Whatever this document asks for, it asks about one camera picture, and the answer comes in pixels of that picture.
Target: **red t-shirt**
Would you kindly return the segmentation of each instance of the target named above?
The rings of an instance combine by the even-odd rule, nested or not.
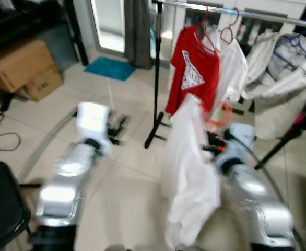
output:
[[[196,37],[196,26],[183,29],[176,43],[171,64],[175,74],[166,112],[174,114],[187,93],[202,100],[207,111],[211,111],[219,76],[217,52],[209,54]]]

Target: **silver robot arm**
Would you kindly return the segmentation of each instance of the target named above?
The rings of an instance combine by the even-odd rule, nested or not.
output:
[[[252,147],[252,126],[232,124],[230,133]],[[293,218],[288,207],[273,195],[259,173],[245,164],[245,148],[226,135],[226,150],[216,157],[215,164],[227,177],[230,198],[240,209],[252,249],[293,250]]]
[[[39,227],[30,238],[33,250],[74,250],[85,187],[99,158],[111,153],[112,143],[125,128],[124,117],[117,129],[109,128],[110,109],[81,103],[77,128],[81,141],[55,164],[55,175],[41,190],[37,207]]]

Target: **graphic print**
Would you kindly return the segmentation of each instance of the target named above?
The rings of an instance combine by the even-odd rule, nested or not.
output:
[[[187,51],[182,50],[182,54],[185,61],[185,70],[182,79],[182,86],[181,89],[189,89],[196,87],[198,85],[204,84],[204,79],[195,68],[195,66],[190,62],[189,53]]]

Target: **black chair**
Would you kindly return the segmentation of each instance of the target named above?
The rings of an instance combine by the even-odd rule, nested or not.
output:
[[[20,235],[28,227],[31,213],[20,187],[37,188],[39,184],[20,185],[10,168],[0,162],[0,249]]]

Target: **gray curtain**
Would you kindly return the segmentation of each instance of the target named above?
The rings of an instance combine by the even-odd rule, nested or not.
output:
[[[125,57],[136,67],[152,67],[147,0],[125,0]]]

